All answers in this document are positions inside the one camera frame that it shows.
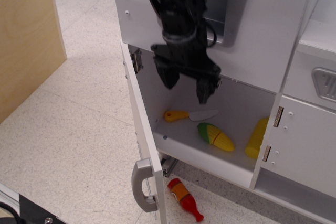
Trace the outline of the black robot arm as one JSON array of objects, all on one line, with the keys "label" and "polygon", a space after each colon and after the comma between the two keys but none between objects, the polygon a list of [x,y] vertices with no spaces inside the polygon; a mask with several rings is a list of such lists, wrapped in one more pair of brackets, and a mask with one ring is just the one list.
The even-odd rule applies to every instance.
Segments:
[{"label": "black robot arm", "polygon": [[200,104],[219,86],[220,67],[210,60],[207,49],[216,44],[207,40],[207,30],[214,28],[204,18],[206,0],[149,0],[162,23],[164,44],[153,44],[157,72],[168,88],[173,88],[184,74],[196,80]]}]

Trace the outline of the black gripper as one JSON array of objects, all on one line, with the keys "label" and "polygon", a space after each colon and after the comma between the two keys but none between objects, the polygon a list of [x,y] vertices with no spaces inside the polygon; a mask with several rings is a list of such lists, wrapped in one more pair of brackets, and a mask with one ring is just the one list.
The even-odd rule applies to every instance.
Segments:
[{"label": "black gripper", "polygon": [[168,88],[178,82],[180,74],[196,79],[196,93],[200,104],[206,104],[208,98],[218,88],[221,69],[207,55],[207,49],[217,42],[217,35],[208,43],[207,38],[196,37],[183,44],[153,44],[154,62],[157,72]]}]

